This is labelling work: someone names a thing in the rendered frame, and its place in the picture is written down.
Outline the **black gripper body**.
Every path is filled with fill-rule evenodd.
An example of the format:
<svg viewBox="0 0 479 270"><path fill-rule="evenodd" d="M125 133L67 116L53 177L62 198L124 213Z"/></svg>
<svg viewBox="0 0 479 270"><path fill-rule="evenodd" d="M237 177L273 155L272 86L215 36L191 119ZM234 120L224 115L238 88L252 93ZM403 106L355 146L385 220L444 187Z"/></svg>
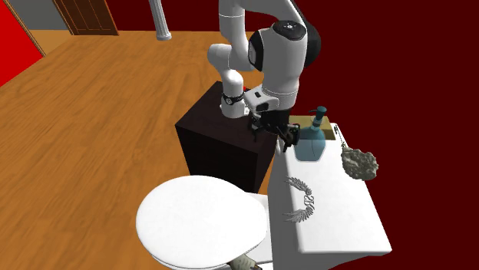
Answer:
<svg viewBox="0 0 479 270"><path fill-rule="evenodd" d="M259 122L267 130L285 130L289 124L290 109L287 110L268 110L260 112Z"/></svg>

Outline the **white toilet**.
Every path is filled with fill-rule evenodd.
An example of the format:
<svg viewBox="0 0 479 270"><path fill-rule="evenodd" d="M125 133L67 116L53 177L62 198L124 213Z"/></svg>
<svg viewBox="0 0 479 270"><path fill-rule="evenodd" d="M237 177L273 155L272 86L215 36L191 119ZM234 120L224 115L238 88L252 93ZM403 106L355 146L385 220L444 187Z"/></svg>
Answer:
<svg viewBox="0 0 479 270"><path fill-rule="evenodd" d="M154 188L136 214L137 236L159 263L173 270L231 270L246 254L263 270L329 270L391 251L365 181L342 168L341 142L325 139L319 161L296 159L295 147L276 154L266 194L242 191L211 176L181 176ZM315 211L304 222L284 213L303 209L312 189Z"/></svg>

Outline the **white column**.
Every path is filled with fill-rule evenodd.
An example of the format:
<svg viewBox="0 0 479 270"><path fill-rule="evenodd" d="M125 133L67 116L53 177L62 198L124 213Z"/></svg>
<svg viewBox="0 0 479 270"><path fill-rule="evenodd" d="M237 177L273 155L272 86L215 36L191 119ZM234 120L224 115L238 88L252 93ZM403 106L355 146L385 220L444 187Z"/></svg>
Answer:
<svg viewBox="0 0 479 270"><path fill-rule="evenodd" d="M161 0L148 0L150 10L154 19L154 26L156 31L156 38L158 41L166 41L172 38L169 28L167 26Z"/></svg>

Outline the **silver winged ornament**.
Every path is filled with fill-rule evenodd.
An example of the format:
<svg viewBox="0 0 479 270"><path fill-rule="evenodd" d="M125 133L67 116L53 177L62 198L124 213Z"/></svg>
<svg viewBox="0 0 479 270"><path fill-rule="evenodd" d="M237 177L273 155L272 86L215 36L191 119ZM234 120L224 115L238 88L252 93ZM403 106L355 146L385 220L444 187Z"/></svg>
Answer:
<svg viewBox="0 0 479 270"><path fill-rule="evenodd" d="M315 198L312 194L312 189L309 188L305 182L295 177L287 176L285 182L297 190L304 192L303 204L305 206L303 209L297 209L292 212L284 213L284 216L288 216L286 221L294 223L306 221L315 211Z"/></svg>

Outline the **blue soap dispenser bottle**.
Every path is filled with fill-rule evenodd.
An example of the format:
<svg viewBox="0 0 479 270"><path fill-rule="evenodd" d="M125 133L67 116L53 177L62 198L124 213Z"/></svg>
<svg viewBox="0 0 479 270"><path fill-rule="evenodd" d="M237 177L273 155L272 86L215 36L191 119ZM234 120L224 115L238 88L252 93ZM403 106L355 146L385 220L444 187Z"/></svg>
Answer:
<svg viewBox="0 0 479 270"><path fill-rule="evenodd" d="M295 146L296 159L299 161L316 162L319 161L325 149L325 134L321 130L320 125L327 109L318 106L315 110L315 116L309 127L300 130L299 142Z"/></svg>

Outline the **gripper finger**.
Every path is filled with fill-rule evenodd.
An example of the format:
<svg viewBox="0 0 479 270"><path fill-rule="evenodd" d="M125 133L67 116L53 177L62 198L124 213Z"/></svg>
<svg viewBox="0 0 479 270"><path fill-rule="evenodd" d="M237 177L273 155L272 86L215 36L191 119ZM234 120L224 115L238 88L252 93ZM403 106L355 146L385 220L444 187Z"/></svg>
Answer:
<svg viewBox="0 0 479 270"><path fill-rule="evenodd" d="M284 141L282 151L285 153L287 149L299 142L301 127L298 123L288 123L277 127L279 137Z"/></svg>
<svg viewBox="0 0 479 270"><path fill-rule="evenodd" d="M257 141L257 134L263 129L263 124L261 123L261 116L256 113L249 114L249 128L253 135L253 141Z"/></svg>

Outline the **dark robot stand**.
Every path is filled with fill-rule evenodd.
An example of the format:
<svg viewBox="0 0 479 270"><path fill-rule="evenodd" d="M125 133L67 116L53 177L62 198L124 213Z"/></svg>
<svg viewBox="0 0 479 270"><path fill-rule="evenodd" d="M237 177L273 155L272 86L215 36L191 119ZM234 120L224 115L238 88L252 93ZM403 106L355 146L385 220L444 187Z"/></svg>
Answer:
<svg viewBox="0 0 479 270"><path fill-rule="evenodd" d="M276 136L247 130L249 118L230 119L220 109L222 83L208 91L176 122L191 175L213 176L258 193L272 161Z"/></svg>

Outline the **olive flat box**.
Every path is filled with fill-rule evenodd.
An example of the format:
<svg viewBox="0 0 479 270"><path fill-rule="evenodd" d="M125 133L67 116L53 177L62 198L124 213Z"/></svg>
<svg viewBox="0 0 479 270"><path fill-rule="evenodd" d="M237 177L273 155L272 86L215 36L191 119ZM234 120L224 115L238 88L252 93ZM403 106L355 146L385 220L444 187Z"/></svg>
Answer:
<svg viewBox="0 0 479 270"><path fill-rule="evenodd" d="M308 128L312 126L312 122L314 121L315 116L299 116L299 115L291 115L289 117L290 123L298 123L301 128ZM331 125L327 116L322 118L322 122L319 128L325 134L325 138L327 140L335 140L335 133L333 130L333 126Z"/></svg>

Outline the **grey striped object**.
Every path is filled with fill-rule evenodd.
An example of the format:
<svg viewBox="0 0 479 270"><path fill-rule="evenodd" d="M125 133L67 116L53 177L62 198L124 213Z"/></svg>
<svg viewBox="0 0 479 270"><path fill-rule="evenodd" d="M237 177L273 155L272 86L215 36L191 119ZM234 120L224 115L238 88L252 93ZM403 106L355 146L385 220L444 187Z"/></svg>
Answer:
<svg viewBox="0 0 479 270"><path fill-rule="evenodd" d="M231 270L263 270L253 259L243 254L227 263Z"/></svg>

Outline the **brown wooden door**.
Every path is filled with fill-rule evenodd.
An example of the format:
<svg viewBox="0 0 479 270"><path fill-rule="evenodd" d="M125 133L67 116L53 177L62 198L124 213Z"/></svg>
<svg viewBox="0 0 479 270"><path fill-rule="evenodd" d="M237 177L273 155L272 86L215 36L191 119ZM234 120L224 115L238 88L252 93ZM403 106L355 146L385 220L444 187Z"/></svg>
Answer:
<svg viewBox="0 0 479 270"><path fill-rule="evenodd" d="M105 0L52 0L72 35L118 36Z"/></svg>

